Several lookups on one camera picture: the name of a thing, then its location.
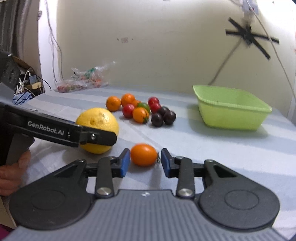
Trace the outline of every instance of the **tablecloth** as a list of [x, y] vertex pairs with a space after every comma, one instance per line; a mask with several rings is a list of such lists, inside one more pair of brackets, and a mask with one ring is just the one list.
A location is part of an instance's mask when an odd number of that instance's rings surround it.
[[[147, 102], [157, 96], [162, 105], [176, 112], [173, 126], [154, 128], [151, 124], [136, 124], [114, 112], [120, 131], [117, 143], [110, 151], [94, 155], [81, 148], [36, 139], [31, 146], [32, 160], [23, 178], [31, 183], [79, 158], [97, 162], [104, 156], [118, 156], [124, 148], [139, 142], [161, 151], [167, 148], [172, 156], [185, 156], [193, 162], [206, 159], [217, 162], [271, 189], [279, 198], [281, 209], [273, 227], [284, 237], [296, 233], [296, 127], [279, 111], [273, 112], [257, 131], [233, 131], [207, 127], [198, 110], [194, 95], [133, 91], [124, 88], [97, 88], [72, 93], [46, 92], [23, 104], [23, 107], [75, 121], [84, 110], [105, 107], [107, 97], [132, 93]], [[175, 192], [177, 179], [167, 179], [161, 165], [137, 167], [130, 164], [124, 179], [114, 180], [120, 189], [171, 189]], [[95, 179], [90, 178], [87, 191], [94, 192]], [[196, 192], [203, 191], [200, 178], [195, 178]]]

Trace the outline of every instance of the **black circular disc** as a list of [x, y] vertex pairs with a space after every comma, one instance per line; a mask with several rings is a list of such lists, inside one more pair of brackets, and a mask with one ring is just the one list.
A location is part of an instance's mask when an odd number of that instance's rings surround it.
[[10, 199], [15, 222], [37, 230], [53, 230], [73, 224], [91, 205], [90, 195], [71, 178], [51, 178], [21, 188]]
[[279, 212], [276, 195], [247, 178], [221, 178], [204, 190], [199, 206], [217, 224], [236, 230], [271, 226]]

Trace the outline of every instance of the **clear plastic bag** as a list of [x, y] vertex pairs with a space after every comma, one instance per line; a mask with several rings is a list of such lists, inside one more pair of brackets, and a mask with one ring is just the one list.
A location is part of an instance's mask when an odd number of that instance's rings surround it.
[[72, 68], [74, 75], [68, 80], [62, 80], [61, 82], [56, 83], [57, 91], [67, 93], [104, 87], [108, 85], [108, 82], [104, 80], [103, 73], [109, 69], [111, 64], [97, 66], [84, 72]]

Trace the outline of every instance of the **power outlet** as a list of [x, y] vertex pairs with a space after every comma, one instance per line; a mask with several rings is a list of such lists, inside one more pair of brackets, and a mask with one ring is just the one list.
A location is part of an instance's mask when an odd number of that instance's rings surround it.
[[[249, 4], [251, 5], [251, 7], [253, 8], [254, 12], [256, 14], [259, 14], [259, 9], [258, 9], [258, 5], [257, 5], [257, 2], [254, 1], [254, 0], [248, 0]], [[252, 13], [251, 9], [250, 9], [250, 6], [248, 5], [247, 3], [247, 0], [242, 0], [242, 10], [245, 12], [245, 13]]]

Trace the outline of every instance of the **orange tomato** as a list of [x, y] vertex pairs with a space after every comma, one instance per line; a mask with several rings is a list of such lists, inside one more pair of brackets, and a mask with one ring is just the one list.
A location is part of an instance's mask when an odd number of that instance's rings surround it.
[[142, 124], [146, 124], [149, 120], [149, 113], [143, 107], [138, 107], [133, 111], [133, 119]]
[[120, 108], [120, 105], [121, 105], [121, 101], [116, 96], [110, 96], [106, 101], [106, 107], [111, 112], [118, 111]]
[[136, 100], [136, 98], [132, 94], [124, 94], [121, 97], [121, 105], [125, 107], [127, 104], [131, 104], [134, 100]]
[[139, 103], [141, 103], [141, 101], [139, 101], [139, 100], [134, 100], [134, 101], [132, 102], [132, 105], [133, 105], [135, 108], [137, 108]]
[[156, 162], [157, 151], [148, 144], [136, 144], [131, 149], [131, 161], [139, 166], [147, 167]]

